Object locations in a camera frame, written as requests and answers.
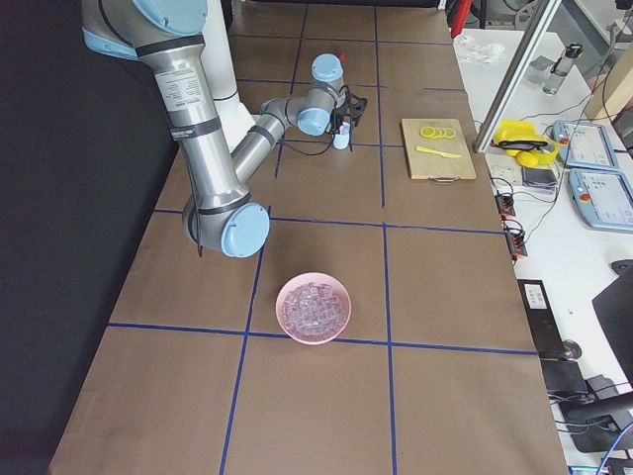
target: table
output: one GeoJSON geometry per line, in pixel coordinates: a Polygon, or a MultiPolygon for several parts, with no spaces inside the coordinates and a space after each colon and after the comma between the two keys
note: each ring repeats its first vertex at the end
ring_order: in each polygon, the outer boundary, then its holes
{"type": "Polygon", "coordinates": [[[567,473],[485,158],[477,180],[408,178],[400,119],[458,118],[475,138],[443,12],[246,2],[229,39],[251,111],[345,52],[370,98],[354,151],[308,158],[293,148],[323,142],[288,133],[249,182],[272,228],[242,260],[184,238],[176,159],[51,475],[567,473]],[[274,313],[308,271],[352,299],[319,347],[274,313]]]}
{"type": "MultiPolygon", "coordinates": [[[[464,35],[472,37],[480,45],[501,44],[506,50],[504,58],[496,64],[460,62],[473,116],[482,121],[522,33],[467,30],[464,35]]],[[[555,59],[563,48],[558,36],[548,33],[535,55],[542,54],[555,59]]],[[[560,92],[553,97],[543,94],[538,86],[523,79],[510,101],[505,117],[521,119],[541,113],[554,114],[528,119],[537,130],[545,130],[556,119],[576,120],[589,92],[575,67],[560,92]],[[575,104],[581,105],[555,114],[575,104]]],[[[608,131],[614,147],[623,149],[614,130],[609,127],[608,131]]],[[[631,179],[633,161],[630,156],[628,153],[618,153],[617,157],[621,169],[631,179]]],[[[551,199],[547,195],[539,196],[551,199]]],[[[550,206],[525,195],[518,195],[515,200],[517,219],[529,233],[550,206]]],[[[616,275],[609,263],[633,255],[633,235],[597,231],[587,226],[573,204],[566,175],[556,206],[533,233],[527,251],[528,258],[519,259],[514,267],[516,277],[544,282],[562,338],[576,341],[583,349],[584,356],[579,360],[583,375],[590,378],[604,374],[614,382],[626,381],[597,321],[591,299],[615,280],[616,275]]],[[[626,386],[620,391],[626,392],[626,386]]],[[[595,465],[599,461],[597,455],[579,453],[566,434],[561,434],[561,440],[569,465],[595,465]]]]}

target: black cable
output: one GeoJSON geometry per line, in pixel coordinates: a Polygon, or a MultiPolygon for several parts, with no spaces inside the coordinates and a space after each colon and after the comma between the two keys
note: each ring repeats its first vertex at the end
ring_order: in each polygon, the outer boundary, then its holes
{"type": "MultiPolygon", "coordinates": [[[[629,15],[629,19],[625,22],[626,24],[628,24],[628,21],[630,20],[631,15],[629,15]]],[[[617,43],[617,40],[619,39],[620,35],[622,35],[622,32],[620,32],[615,40],[615,42],[617,43]]],[[[602,73],[602,70],[604,69],[604,67],[606,66],[607,63],[607,58],[604,59],[604,61],[602,62],[602,66],[600,67],[600,71],[597,74],[597,77],[599,77],[602,73]]],[[[611,73],[613,69],[609,70],[609,72],[606,74],[606,77],[604,77],[604,79],[602,81],[596,81],[595,84],[593,85],[593,88],[591,89],[591,94],[593,94],[595,92],[595,90],[597,89],[597,87],[604,83],[604,85],[606,85],[606,81],[608,79],[609,74],[611,73]]],[[[605,87],[602,87],[602,97],[604,97],[604,89],[605,87]]],[[[563,170],[565,170],[565,168],[567,167],[567,160],[569,158],[570,155],[570,150],[572,149],[572,140],[574,139],[574,136],[576,135],[576,131],[578,129],[579,124],[581,123],[581,121],[583,120],[583,114],[585,113],[585,110],[587,109],[587,104],[585,104],[585,106],[583,107],[583,110],[581,111],[581,115],[579,116],[579,118],[576,120],[576,126],[574,128],[574,132],[572,133],[572,136],[570,137],[570,140],[567,144],[567,153],[565,153],[565,160],[563,161],[563,170]]],[[[561,188],[562,186],[558,186],[556,189],[556,195],[554,196],[554,201],[552,202],[552,205],[549,207],[549,209],[545,212],[545,214],[543,216],[541,216],[541,219],[538,221],[538,223],[536,224],[536,226],[534,228],[532,228],[532,230],[529,232],[529,234],[527,235],[527,238],[525,239],[524,243],[527,243],[530,238],[532,237],[532,235],[534,234],[534,232],[541,226],[541,224],[543,223],[543,221],[545,220],[545,218],[552,212],[552,210],[554,210],[554,207],[556,206],[556,203],[558,201],[558,197],[560,196],[561,193],[561,188]]]]}
{"type": "Polygon", "coordinates": [[[503,0],[503,5],[512,10],[514,13],[518,13],[518,11],[520,10],[520,8],[512,7],[509,3],[507,3],[507,0],[503,0]]]}
{"type": "Polygon", "coordinates": [[[503,230],[509,232],[517,240],[517,243],[522,244],[522,239],[525,236],[523,225],[519,221],[509,218],[502,219],[501,221],[503,222],[503,230]],[[506,223],[514,223],[518,225],[518,228],[508,226],[506,223]]]}
{"type": "Polygon", "coordinates": [[[542,114],[534,114],[533,116],[525,116],[525,117],[522,117],[521,119],[519,119],[519,121],[524,121],[524,120],[526,120],[526,119],[534,119],[534,118],[536,118],[536,117],[542,117],[542,116],[559,116],[559,115],[563,114],[564,112],[567,112],[567,111],[569,111],[570,109],[574,109],[575,107],[578,107],[578,106],[580,106],[581,104],[583,104],[583,103],[584,103],[584,101],[585,101],[587,98],[591,97],[591,94],[593,94],[593,91],[589,92],[589,94],[588,94],[587,96],[585,96],[583,99],[581,99],[581,102],[579,102],[578,104],[574,104],[573,106],[570,106],[570,107],[568,107],[568,108],[566,108],[566,109],[563,109],[562,111],[558,111],[558,112],[544,112],[544,113],[542,113],[542,114]]]}
{"type": "Polygon", "coordinates": [[[609,384],[608,386],[604,386],[603,388],[600,389],[595,389],[593,390],[595,393],[599,392],[599,391],[604,391],[605,389],[610,389],[610,388],[615,388],[616,386],[623,386],[625,384],[631,384],[633,385],[633,381],[624,381],[623,383],[616,383],[616,384],[609,384]]]}
{"type": "Polygon", "coordinates": [[[580,399],[581,396],[578,394],[573,394],[572,396],[568,396],[567,398],[562,398],[561,396],[557,396],[555,394],[550,394],[549,395],[550,398],[558,398],[557,401],[552,401],[550,402],[550,406],[554,406],[555,404],[560,404],[563,403],[565,401],[574,401],[576,399],[580,399]]]}
{"type": "Polygon", "coordinates": [[[324,148],[323,150],[318,151],[316,153],[308,153],[306,151],[302,151],[302,150],[299,150],[298,148],[293,147],[292,145],[290,145],[289,143],[287,143],[285,141],[283,142],[284,146],[286,146],[290,150],[293,150],[296,153],[299,153],[299,154],[305,155],[305,156],[319,156],[319,155],[323,155],[324,153],[326,153],[332,147],[333,143],[334,143],[334,136],[332,136],[331,141],[329,141],[329,143],[327,144],[327,147],[324,148]]]}
{"type": "Polygon", "coordinates": [[[514,188],[512,187],[512,184],[509,181],[507,181],[505,178],[501,178],[500,176],[490,176],[490,178],[491,178],[491,181],[493,182],[493,186],[495,187],[497,192],[498,192],[498,188],[495,185],[495,180],[502,181],[503,183],[505,183],[507,186],[510,187],[510,193],[514,194],[514,188]]]}
{"type": "Polygon", "coordinates": [[[562,433],[585,433],[589,430],[589,427],[584,427],[583,430],[564,430],[562,428],[557,428],[558,432],[562,433]]]}
{"type": "Polygon", "coordinates": [[[600,426],[602,423],[604,423],[604,421],[596,421],[595,423],[583,424],[583,423],[569,423],[566,421],[556,421],[556,420],[554,420],[554,422],[556,424],[564,424],[565,426],[572,426],[574,428],[592,428],[593,426],[600,426]]]}

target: wire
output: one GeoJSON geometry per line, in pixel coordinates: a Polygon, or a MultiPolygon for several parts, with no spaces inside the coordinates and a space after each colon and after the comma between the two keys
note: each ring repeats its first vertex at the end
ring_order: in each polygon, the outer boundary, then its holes
{"type": "Polygon", "coordinates": [[[555,395],[555,394],[550,394],[549,396],[550,396],[550,398],[558,398],[558,401],[552,401],[552,402],[550,402],[550,406],[554,406],[555,404],[560,404],[560,403],[563,403],[563,402],[565,402],[565,401],[575,401],[575,400],[577,400],[577,399],[580,399],[580,398],[581,398],[581,396],[580,396],[580,395],[578,395],[578,394],[574,394],[574,395],[572,395],[572,396],[568,396],[567,398],[562,398],[562,397],[557,396],[557,395],[555,395]]]}
{"type": "Polygon", "coordinates": [[[558,432],[562,433],[585,433],[589,430],[589,427],[585,427],[582,430],[564,430],[563,428],[557,428],[558,432]]]}
{"type": "Polygon", "coordinates": [[[604,391],[605,389],[615,388],[616,386],[624,386],[625,384],[632,384],[633,385],[633,381],[624,381],[623,383],[609,384],[608,386],[604,386],[603,388],[595,389],[593,391],[595,393],[597,393],[597,392],[600,392],[600,391],[604,391]]]}
{"type": "Polygon", "coordinates": [[[618,443],[620,443],[620,440],[622,440],[622,437],[624,437],[624,435],[626,434],[626,432],[628,432],[630,429],[633,428],[633,423],[629,423],[629,425],[627,427],[625,427],[622,432],[620,433],[620,435],[613,441],[613,443],[611,444],[611,446],[609,447],[608,451],[606,452],[606,455],[604,455],[604,458],[602,459],[602,462],[600,462],[600,466],[597,467],[597,470],[595,470],[595,474],[599,475],[600,472],[602,471],[602,469],[604,468],[604,466],[606,465],[606,461],[609,459],[609,457],[611,456],[611,453],[613,452],[613,450],[615,450],[615,447],[617,446],[618,443]]]}
{"type": "Polygon", "coordinates": [[[595,423],[581,424],[581,423],[566,423],[565,421],[554,421],[556,424],[564,424],[565,426],[572,426],[574,428],[592,428],[593,426],[599,426],[608,430],[608,428],[601,426],[604,421],[597,421],[595,423]]]}
{"type": "MultiPolygon", "coordinates": [[[[598,73],[598,77],[602,73],[602,70],[604,69],[605,65],[606,65],[606,60],[602,63],[602,67],[600,68],[600,71],[598,73]]],[[[597,89],[599,84],[601,84],[602,82],[606,82],[607,78],[608,78],[608,74],[607,74],[607,77],[605,77],[603,81],[600,81],[600,82],[596,81],[596,83],[593,85],[593,88],[591,89],[591,92],[589,93],[589,95],[593,94],[593,92],[597,89]]],[[[565,159],[563,160],[563,170],[565,170],[565,168],[567,167],[567,160],[569,159],[570,151],[572,149],[572,142],[574,140],[574,137],[576,136],[576,132],[578,131],[578,126],[581,123],[581,121],[583,120],[583,115],[585,114],[585,110],[587,109],[587,105],[588,104],[585,104],[585,106],[581,110],[581,114],[579,115],[578,119],[576,120],[576,126],[574,127],[574,131],[572,132],[572,135],[569,137],[569,142],[567,143],[567,152],[565,153],[565,159]]],[[[554,207],[556,206],[556,203],[558,202],[558,197],[561,195],[561,189],[562,188],[563,187],[561,186],[561,184],[559,184],[559,186],[556,188],[556,194],[554,195],[554,200],[551,202],[552,204],[550,205],[548,210],[543,214],[543,216],[541,216],[540,220],[538,220],[538,223],[536,223],[536,226],[530,230],[530,232],[528,233],[527,237],[525,238],[525,241],[523,242],[524,244],[527,244],[530,241],[530,239],[532,238],[532,235],[534,234],[534,232],[539,229],[539,227],[543,224],[543,221],[545,221],[545,218],[547,218],[547,216],[554,210],[554,207]]]]}
{"type": "Polygon", "coordinates": [[[536,201],[540,201],[541,203],[554,203],[554,200],[544,200],[543,198],[539,198],[536,195],[533,195],[531,193],[528,193],[527,191],[515,191],[514,192],[515,195],[527,195],[529,197],[531,197],[532,199],[536,200],[536,201]]]}
{"type": "MultiPolygon", "coordinates": [[[[615,43],[616,43],[616,44],[618,43],[618,41],[619,41],[619,39],[620,39],[620,36],[621,36],[621,35],[622,35],[622,33],[624,32],[624,30],[626,30],[626,27],[628,27],[629,20],[631,20],[631,16],[632,16],[632,15],[633,15],[633,10],[630,10],[630,11],[628,12],[628,18],[627,18],[627,19],[626,19],[626,21],[624,22],[624,26],[625,26],[625,28],[623,28],[623,29],[622,29],[622,31],[621,31],[620,33],[618,33],[618,34],[617,34],[617,37],[615,38],[615,43]]],[[[602,68],[600,69],[600,72],[602,72],[602,69],[604,68],[604,65],[607,63],[607,60],[608,60],[608,58],[606,58],[606,59],[604,60],[604,63],[602,64],[602,68]]],[[[609,76],[611,75],[611,72],[613,72],[613,69],[614,69],[614,68],[609,69],[609,71],[606,73],[606,77],[604,78],[604,81],[603,81],[603,82],[604,82],[604,86],[602,86],[602,90],[600,91],[600,98],[601,98],[601,100],[602,100],[602,110],[604,110],[604,112],[606,113],[607,118],[609,119],[609,122],[612,122],[612,121],[610,120],[610,114],[609,114],[609,111],[606,109],[606,98],[605,98],[605,94],[606,94],[606,92],[605,92],[605,91],[606,91],[606,83],[607,83],[607,81],[608,81],[608,79],[609,79],[609,76]]]]}
{"type": "Polygon", "coordinates": [[[498,188],[495,185],[495,180],[502,181],[503,183],[505,183],[507,186],[510,187],[510,193],[514,194],[514,187],[512,187],[512,184],[509,181],[507,181],[505,178],[501,178],[500,176],[491,176],[491,175],[488,175],[488,176],[490,176],[491,181],[493,182],[493,186],[495,187],[497,192],[498,192],[498,188]]]}
{"type": "Polygon", "coordinates": [[[587,467],[584,465],[572,465],[569,467],[572,472],[581,471],[581,472],[595,472],[597,467],[587,467]]]}
{"type": "Polygon", "coordinates": [[[507,0],[503,0],[503,5],[512,10],[514,13],[518,13],[518,11],[520,10],[520,8],[513,7],[509,3],[507,3],[507,0]]]}
{"type": "Polygon", "coordinates": [[[290,150],[295,151],[296,153],[300,153],[301,155],[305,155],[305,156],[319,156],[319,155],[323,155],[324,153],[326,153],[332,147],[333,143],[334,143],[334,136],[332,136],[332,139],[331,139],[331,141],[329,141],[329,143],[327,144],[326,148],[324,148],[323,150],[318,151],[316,153],[308,153],[306,151],[299,150],[298,148],[290,145],[289,143],[287,143],[285,141],[284,141],[284,146],[286,146],[290,150]]]}
{"type": "Polygon", "coordinates": [[[526,119],[534,119],[534,118],[536,118],[536,117],[542,117],[542,116],[559,116],[559,115],[563,114],[564,112],[567,112],[567,111],[569,111],[570,109],[574,109],[575,107],[578,107],[578,106],[580,106],[581,104],[583,104],[583,103],[584,103],[584,101],[585,101],[587,98],[591,97],[591,94],[593,94],[593,91],[589,92],[589,94],[588,94],[587,96],[585,96],[583,99],[581,99],[581,102],[579,102],[578,104],[574,104],[573,106],[570,106],[570,107],[568,107],[568,108],[565,108],[565,109],[563,109],[562,111],[558,111],[558,112],[544,112],[544,113],[542,113],[542,114],[534,114],[533,116],[525,116],[525,117],[522,117],[521,119],[519,119],[519,121],[524,121],[524,120],[526,120],[526,119]]]}

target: blue tape line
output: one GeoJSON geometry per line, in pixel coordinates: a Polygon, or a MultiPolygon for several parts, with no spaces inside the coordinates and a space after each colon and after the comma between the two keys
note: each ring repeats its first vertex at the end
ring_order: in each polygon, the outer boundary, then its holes
{"type": "Polygon", "coordinates": [[[214,333],[214,334],[232,334],[237,336],[243,336],[244,332],[238,330],[221,330],[221,329],[202,329],[196,327],[175,327],[171,325],[148,325],[148,324],[128,324],[119,322],[110,322],[108,327],[118,329],[138,329],[138,330],[161,330],[170,332],[185,332],[185,333],[214,333]]]}
{"type": "Polygon", "coordinates": [[[300,40],[301,39],[301,37],[281,37],[277,35],[261,36],[261,35],[251,35],[249,33],[231,33],[229,36],[235,37],[235,38],[255,38],[255,39],[263,38],[263,39],[269,39],[269,40],[300,40]]]}
{"type": "Polygon", "coordinates": [[[299,55],[301,54],[301,46],[304,42],[304,31],[306,30],[306,19],[308,18],[308,8],[310,5],[306,6],[304,10],[304,20],[301,23],[301,33],[299,37],[299,44],[297,45],[297,55],[295,56],[295,68],[293,69],[293,79],[290,84],[290,94],[295,90],[295,79],[297,79],[297,67],[299,66],[299,55]]]}
{"type": "Polygon", "coordinates": [[[470,233],[474,235],[501,235],[503,231],[488,231],[488,230],[466,230],[460,228],[439,228],[436,226],[419,226],[419,225],[390,225],[386,224],[387,228],[394,230],[426,230],[426,231],[442,231],[452,233],[470,233]]]}
{"type": "Polygon", "coordinates": [[[261,271],[261,262],[264,256],[266,244],[259,251],[257,259],[257,268],[255,270],[255,279],[253,281],[253,290],[250,295],[250,305],[248,306],[248,319],[246,319],[246,328],[244,329],[244,340],[241,345],[241,353],[239,355],[239,364],[237,365],[237,376],[235,377],[235,385],[233,387],[233,397],[230,402],[230,412],[228,413],[228,423],[226,424],[225,445],[222,450],[222,460],[220,462],[220,475],[224,475],[226,469],[226,457],[228,455],[228,445],[230,444],[230,434],[232,432],[233,418],[235,416],[235,408],[237,407],[237,395],[239,393],[239,383],[241,382],[241,372],[244,367],[244,359],[246,357],[246,347],[248,346],[248,331],[250,330],[250,322],[253,317],[253,305],[255,295],[257,294],[257,284],[259,283],[259,274],[261,271]]]}
{"type": "Polygon", "coordinates": [[[387,243],[387,227],[383,224],[383,261],[385,265],[385,308],[387,315],[387,360],[389,365],[389,409],[392,429],[392,468],[398,475],[398,442],[396,439],[396,395],[394,392],[394,351],[392,346],[392,314],[389,283],[389,246],[387,243]]]}
{"type": "MultiPolygon", "coordinates": [[[[196,327],[175,327],[170,325],[148,325],[148,324],[131,324],[111,322],[108,324],[111,328],[121,329],[138,329],[138,330],[158,330],[164,332],[185,332],[185,333],[211,333],[211,334],[230,334],[235,336],[256,336],[262,338],[290,338],[285,333],[271,332],[243,332],[240,330],[222,330],[222,329],[203,329],[196,327]]],[[[417,348],[417,349],[435,349],[446,351],[465,351],[473,353],[499,353],[499,354],[516,354],[533,356],[538,355],[538,351],[522,350],[522,349],[503,349],[503,348],[484,348],[476,346],[454,346],[450,344],[433,344],[433,343],[413,343],[407,341],[381,341],[378,339],[360,339],[338,337],[333,341],[339,343],[351,344],[370,344],[375,346],[393,346],[399,348],[417,348]]]]}
{"type": "Polygon", "coordinates": [[[272,221],[281,221],[287,223],[312,223],[316,225],[341,225],[341,226],[369,226],[371,228],[381,228],[382,225],[377,223],[355,223],[352,221],[329,221],[329,220],[311,220],[305,218],[281,218],[271,217],[272,221]]]}
{"type": "Polygon", "coordinates": [[[340,225],[340,226],[368,226],[372,228],[382,228],[386,227],[387,229],[403,229],[403,230],[422,230],[422,231],[438,231],[443,233],[467,233],[473,235],[494,235],[494,236],[503,236],[503,231],[488,231],[488,230],[465,230],[458,228],[439,228],[434,226],[421,226],[421,225],[392,225],[389,223],[362,223],[362,222],[353,222],[353,221],[335,221],[335,220],[317,220],[317,219],[309,219],[309,218],[283,218],[283,217],[272,217],[270,218],[273,221],[282,221],[289,223],[309,223],[316,225],[340,225]]]}
{"type": "Polygon", "coordinates": [[[538,356],[538,351],[527,349],[482,348],[477,346],[455,346],[448,344],[408,343],[393,341],[391,346],[398,348],[439,349],[448,351],[465,351],[470,353],[515,354],[522,356],[538,356]]]}
{"type": "Polygon", "coordinates": [[[378,43],[385,45],[432,45],[436,47],[453,47],[452,43],[438,43],[438,42],[402,42],[396,40],[379,40],[378,43]]]}
{"type": "Polygon", "coordinates": [[[317,42],[347,42],[347,43],[373,43],[375,40],[350,40],[348,38],[319,38],[319,37],[305,37],[304,40],[312,40],[317,42]]]}
{"type": "Polygon", "coordinates": [[[422,91],[466,92],[466,89],[455,89],[451,87],[422,87],[422,91]]]}
{"type": "Polygon", "coordinates": [[[237,82],[264,82],[267,84],[292,84],[293,81],[284,81],[282,79],[257,79],[257,78],[241,78],[235,79],[237,82]]]}

